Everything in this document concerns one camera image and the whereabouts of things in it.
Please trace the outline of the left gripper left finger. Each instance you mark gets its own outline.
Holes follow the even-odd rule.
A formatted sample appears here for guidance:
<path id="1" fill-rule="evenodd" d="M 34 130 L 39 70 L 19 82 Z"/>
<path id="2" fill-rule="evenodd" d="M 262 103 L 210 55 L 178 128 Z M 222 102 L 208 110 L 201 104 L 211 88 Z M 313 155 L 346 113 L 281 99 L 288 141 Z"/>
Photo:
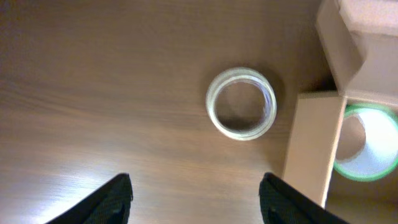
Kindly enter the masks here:
<path id="1" fill-rule="evenodd" d="M 120 173 L 49 223 L 127 224 L 132 201 L 130 176 Z"/>

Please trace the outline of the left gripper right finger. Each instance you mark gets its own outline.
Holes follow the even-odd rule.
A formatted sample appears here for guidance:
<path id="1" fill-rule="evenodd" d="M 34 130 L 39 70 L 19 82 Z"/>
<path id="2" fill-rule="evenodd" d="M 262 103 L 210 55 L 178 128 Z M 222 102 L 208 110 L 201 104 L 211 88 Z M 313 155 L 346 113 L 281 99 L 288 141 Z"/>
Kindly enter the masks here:
<path id="1" fill-rule="evenodd" d="M 265 224 L 347 224 L 271 172 L 259 185 L 259 203 Z"/>

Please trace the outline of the green tape roll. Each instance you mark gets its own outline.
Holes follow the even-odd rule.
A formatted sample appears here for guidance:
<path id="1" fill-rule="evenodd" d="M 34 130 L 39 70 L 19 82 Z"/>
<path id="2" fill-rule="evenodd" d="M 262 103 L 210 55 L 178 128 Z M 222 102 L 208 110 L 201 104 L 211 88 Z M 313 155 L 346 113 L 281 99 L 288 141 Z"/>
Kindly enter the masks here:
<path id="1" fill-rule="evenodd" d="M 397 167 L 397 115 L 381 105 L 348 105 L 334 169 L 347 179 L 372 182 Z"/>

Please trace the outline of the beige tape roll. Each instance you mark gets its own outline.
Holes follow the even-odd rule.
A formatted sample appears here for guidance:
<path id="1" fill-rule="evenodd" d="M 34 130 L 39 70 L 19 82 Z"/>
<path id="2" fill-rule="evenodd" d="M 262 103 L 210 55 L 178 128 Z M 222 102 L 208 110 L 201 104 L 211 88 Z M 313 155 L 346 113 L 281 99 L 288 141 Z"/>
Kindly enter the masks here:
<path id="1" fill-rule="evenodd" d="M 262 117 L 249 129 L 231 129 L 218 118 L 216 104 L 221 92 L 232 84 L 248 83 L 257 87 L 264 98 Z M 250 141 L 265 134 L 274 124 L 277 116 L 277 99 L 269 81 L 258 71 L 247 67 L 234 67 L 218 74 L 210 83 L 205 99 L 206 111 L 211 122 L 225 136 L 237 141 Z"/>

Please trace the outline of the cardboard box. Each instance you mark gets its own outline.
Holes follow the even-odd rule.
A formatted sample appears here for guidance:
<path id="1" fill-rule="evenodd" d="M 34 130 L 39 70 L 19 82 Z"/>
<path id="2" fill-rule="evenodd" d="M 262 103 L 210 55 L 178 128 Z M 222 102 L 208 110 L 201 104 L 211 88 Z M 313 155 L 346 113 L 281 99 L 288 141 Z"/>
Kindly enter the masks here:
<path id="1" fill-rule="evenodd" d="M 347 222 L 396 223 L 397 167 L 357 182 L 334 161 L 348 105 L 381 105 L 397 115 L 397 2 L 323 1 L 315 25 L 336 90 L 298 96 L 282 178 Z"/>

